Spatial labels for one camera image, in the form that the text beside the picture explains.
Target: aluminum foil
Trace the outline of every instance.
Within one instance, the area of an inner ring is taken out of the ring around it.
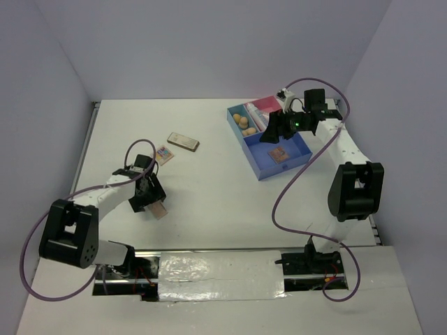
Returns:
[[[159,299],[165,302],[285,297],[279,251],[162,253]]]

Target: table surface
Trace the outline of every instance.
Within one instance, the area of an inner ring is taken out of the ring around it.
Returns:
[[[128,145],[139,138],[166,144],[174,131],[199,140],[200,146],[193,153],[167,144],[175,157],[160,167],[159,180],[167,194],[168,215],[157,221],[150,212],[134,214],[125,202],[101,221],[101,239],[159,250],[304,246],[307,237],[282,232],[270,220],[276,197],[299,167],[258,181],[227,124],[226,108],[249,100],[103,101],[77,189],[105,182],[123,165]],[[303,138],[314,153],[322,146],[312,134]],[[137,144],[130,159],[150,153],[149,146]],[[278,221],[320,233],[336,222],[326,204],[334,173],[330,156],[322,155],[284,197]],[[362,289],[347,303],[331,303],[321,292],[294,292],[272,301],[145,303],[138,297],[93,297],[92,288],[87,288],[60,303],[29,297],[19,334],[290,334],[300,330],[303,334],[421,334],[393,249],[375,246],[369,221],[359,223],[346,244],[363,246],[354,248],[362,255],[361,267],[376,265],[363,274]],[[346,254],[342,256],[345,263]],[[89,276],[89,270],[42,259],[33,288],[64,295]],[[352,267],[346,277],[352,288]],[[346,291],[333,294],[342,296]]]
[[[258,181],[226,121],[227,107],[249,100],[103,101],[78,189],[105,182],[123,166],[127,147],[139,138],[156,146],[165,144],[175,157],[158,174],[167,194],[168,215],[157,221],[148,211],[134,214],[125,202],[101,221],[101,238],[136,249],[304,246],[307,236],[278,230],[270,218],[278,194],[300,168]],[[167,144],[172,132],[200,141],[197,151]],[[322,147],[310,132],[303,138],[314,153]],[[149,145],[137,144],[129,161],[137,154],[151,153]],[[278,222],[320,233],[336,223],[327,205],[334,175],[330,155],[322,155],[282,200]],[[369,221],[352,230],[347,244],[376,244]]]

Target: small packet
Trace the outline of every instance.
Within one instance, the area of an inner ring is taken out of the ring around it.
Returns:
[[[169,150],[167,147],[162,145],[156,150],[156,157],[155,160],[158,164],[163,165],[167,161],[169,161],[172,157],[174,157],[174,154],[171,150]]]
[[[287,154],[287,151],[284,150],[283,147],[276,147],[273,150],[269,151],[268,154],[270,155],[270,157],[272,157],[276,164],[280,164],[290,158],[290,156]]]

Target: purple cable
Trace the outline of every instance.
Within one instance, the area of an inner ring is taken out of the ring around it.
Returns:
[[[312,77],[306,77],[306,78],[300,78],[297,80],[292,81],[290,84],[288,84],[286,86],[286,88],[288,89],[290,86],[292,86],[293,84],[296,84],[297,82],[304,82],[306,80],[311,80],[314,82],[321,82],[325,85],[328,85],[331,89],[333,89],[334,91],[336,91],[344,100],[344,102],[346,103],[346,115],[344,116],[344,118],[342,119],[341,124],[344,124],[346,122],[346,120],[348,119],[350,113],[351,113],[351,106],[349,105],[348,99],[346,98],[346,96],[334,85],[330,84],[329,82],[326,82],[325,80],[321,80],[318,78],[312,78]],[[311,237],[319,237],[321,239],[327,239],[328,241],[332,241],[335,242],[337,244],[339,244],[340,246],[342,246],[343,248],[346,249],[346,251],[348,252],[348,254],[352,257],[352,260],[354,261],[354,265],[356,266],[356,271],[357,271],[357,283],[356,286],[354,287],[354,289],[352,290],[351,294],[349,294],[347,297],[345,298],[341,298],[341,299],[334,299],[332,297],[329,297],[328,294],[326,293],[325,289],[327,288],[327,286],[331,283],[334,283],[336,281],[341,281],[342,278],[334,278],[331,281],[328,281],[324,286],[323,286],[323,294],[326,298],[328,298],[330,301],[332,302],[345,302],[346,300],[349,300],[350,298],[352,298],[358,291],[358,288],[360,286],[360,267],[358,265],[358,262],[356,260],[356,257],[354,256],[354,254],[352,253],[351,249],[344,243],[337,241],[336,239],[333,239],[332,237],[329,236],[325,236],[322,234],[317,234],[315,232],[305,232],[303,230],[295,230],[295,229],[290,229],[290,228],[286,228],[283,227],[282,225],[278,224],[275,215],[277,213],[277,209],[278,209],[278,205],[281,202],[282,198],[284,197],[284,195],[286,194],[286,192],[289,190],[289,188],[293,185],[293,183],[295,183],[296,179],[298,179],[301,174],[304,173],[304,171],[307,170],[307,168],[312,165],[312,163],[314,161],[316,161],[322,154],[324,151],[326,151],[326,149],[335,141],[335,139],[337,138],[337,136],[340,134],[340,132],[342,131],[342,128],[339,127],[337,129],[337,131],[335,132],[335,134],[332,136],[332,138],[328,141],[328,143],[326,143],[324,145],[323,148],[321,148],[321,150],[319,152],[317,152],[311,159],[309,159],[309,161],[306,163],[306,165],[300,170],[298,171],[298,173],[292,178],[292,180],[289,181],[289,183],[286,185],[286,187],[284,187],[284,190],[278,195],[277,201],[274,203],[273,205],[273,209],[272,209],[272,221],[273,224],[281,229],[284,230],[286,232],[294,232],[296,234],[302,234],[302,235],[308,235]]]
[[[125,158],[124,158],[124,166],[127,166],[127,158],[129,157],[129,152],[132,150],[132,148],[133,148],[133,146],[135,146],[135,144],[140,143],[140,142],[149,143],[151,145],[152,149],[154,150],[154,155],[152,156],[152,162],[149,164],[149,167],[146,170],[144,170],[143,172],[141,172],[135,178],[132,178],[132,179],[126,180],[126,181],[121,181],[119,183],[108,184],[107,187],[117,187],[117,186],[123,186],[123,185],[126,185],[126,184],[130,184],[130,183],[138,180],[139,178],[143,177],[145,174],[147,174],[152,169],[152,167],[155,164],[156,149],[155,149],[154,144],[151,141],[146,140],[146,139],[136,140],[134,143],[132,143],[130,145],[130,147],[127,149],[127,152],[126,152],[126,155],[125,155]],[[68,195],[64,199],[67,200],[67,199],[75,197],[76,195],[79,195],[81,193],[85,193],[85,192],[92,191],[92,190],[98,190],[98,189],[104,188],[104,187],[105,187],[105,185],[90,186],[90,187],[84,188],[82,190],[76,191],[74,193],[71,193],[70,195]],[[69,295],[64,295],[63,297],[46,297],[44,295],[38,294],[36,291],[34,291],[32,289],[30,284],[27,282],[27,278],[25,277],[25,270],[24,270],[25,254],[27,253],[27,248],[28,248],[28,245],[29,245],[29,241],[31,240],[33,234],[36,232],[36,230],[39,227],[39,225],[47,217],[49,212],[50,212],[49,210],[46,211],[37,220],[37,222],[32,227],[31,231],[29,232],[27,238],[25,239],[25,242],[23,243],[22,252],[20,253],[20,264],[19,264],[20,280],[22,281],[22,284],[25,287],[25,289],[28,291],[28,293],[30,295],[32,295],[33,297],[35,297],[37,299],[40,299],[40,300],[43,300],[45,302],[61,302],[63,300],[70,299],[70,298],[80,294],[83,290],[85,290],[90,285],[90,283],[95,279],[96,272],[99,270],[99,265],[96,266],[95,271],[91,275],[90,279],[81,288],[79,288],[78,290],[76,290],[75,292],[73,292],[73,293],[71,293]]]

